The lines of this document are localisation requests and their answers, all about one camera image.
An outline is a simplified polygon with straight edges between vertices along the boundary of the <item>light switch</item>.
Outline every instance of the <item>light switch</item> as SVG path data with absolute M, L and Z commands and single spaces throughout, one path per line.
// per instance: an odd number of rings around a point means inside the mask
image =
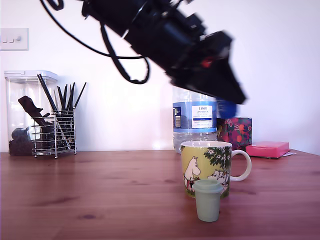
M 1 51 L 28 51 L 29 29 L 1 28 L 0 47 Z

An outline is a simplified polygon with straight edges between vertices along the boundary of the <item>bottle label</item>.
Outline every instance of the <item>bottle label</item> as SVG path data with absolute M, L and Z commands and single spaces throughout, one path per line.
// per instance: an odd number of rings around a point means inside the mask
M 215 101 L 175 102 L 173 131 L 176 133 L 216 132 L 217 103 Z

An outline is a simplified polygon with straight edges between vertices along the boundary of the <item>floral patterned box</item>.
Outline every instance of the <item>floral patterned box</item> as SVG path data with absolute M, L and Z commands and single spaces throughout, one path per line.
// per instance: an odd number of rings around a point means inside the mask
M 217 118 L 217 135 L 218 141 L 231 143 L 232 150 L 246 151 L 252 143 L 252 118 Z

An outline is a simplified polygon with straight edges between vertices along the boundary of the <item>pink box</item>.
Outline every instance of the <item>pink box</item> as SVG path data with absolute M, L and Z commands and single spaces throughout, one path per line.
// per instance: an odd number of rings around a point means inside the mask
M 245 151 L 250 156 L 280 158 L 283 154 L 289 152 L 288 142 L 262 141 L 246 146 Z

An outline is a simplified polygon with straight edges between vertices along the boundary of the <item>paper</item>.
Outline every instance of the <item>paper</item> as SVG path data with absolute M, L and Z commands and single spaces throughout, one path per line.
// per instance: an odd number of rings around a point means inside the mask
M 296 153 L 288 151 L 287 153 L 283 154 L 281 157 L 286 157 L 286 156 L 291 156 L 291 155 L 296 155 Z

